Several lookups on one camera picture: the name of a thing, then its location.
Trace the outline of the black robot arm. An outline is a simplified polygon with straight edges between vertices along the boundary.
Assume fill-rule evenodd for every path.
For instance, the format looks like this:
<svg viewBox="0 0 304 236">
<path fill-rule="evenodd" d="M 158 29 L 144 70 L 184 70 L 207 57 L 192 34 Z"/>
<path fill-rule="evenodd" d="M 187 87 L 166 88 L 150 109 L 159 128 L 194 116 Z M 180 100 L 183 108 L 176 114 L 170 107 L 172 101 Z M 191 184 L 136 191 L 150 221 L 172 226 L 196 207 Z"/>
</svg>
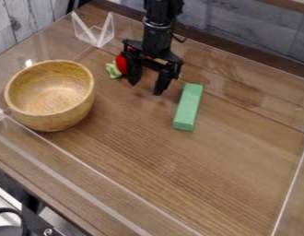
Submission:
<svg viewBox="0 0 304 236">
<path fill-rule="evenodd" d="M 159 96 L 170 81 L 180 75 L 183 60 L 170 50 L 175 17 L 183 11 L 183 0 L 143 0 L 142 41 L 123 39 L 120 55 L 126 62 L 126 76 L 134 86 L 142 77 L 142 68 L 158 73 L 152 94 Z"/>
</svg>

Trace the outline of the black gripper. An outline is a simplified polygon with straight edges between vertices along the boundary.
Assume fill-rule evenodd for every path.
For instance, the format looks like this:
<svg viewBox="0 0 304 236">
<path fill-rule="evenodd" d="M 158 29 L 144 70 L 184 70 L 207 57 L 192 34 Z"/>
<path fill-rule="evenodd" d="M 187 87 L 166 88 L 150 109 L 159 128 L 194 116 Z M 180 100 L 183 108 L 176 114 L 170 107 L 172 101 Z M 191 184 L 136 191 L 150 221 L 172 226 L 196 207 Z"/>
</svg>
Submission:
<svg viewBox="0 0 304 236">
<path fill-rule="evenodd" d="M 142 18 L 142 24 L 142 41 L 123 39 L 120 54 L 126 59 L 127 80 L 131 86 L 140 80 L 142 67 L 159 72 L 152 88 L 152 94 L 159 96 L 171 79 L 179 77 L 183 60 L 170 50 L 174 38 L 171 23 L 155 24 Z"/>
</svg>

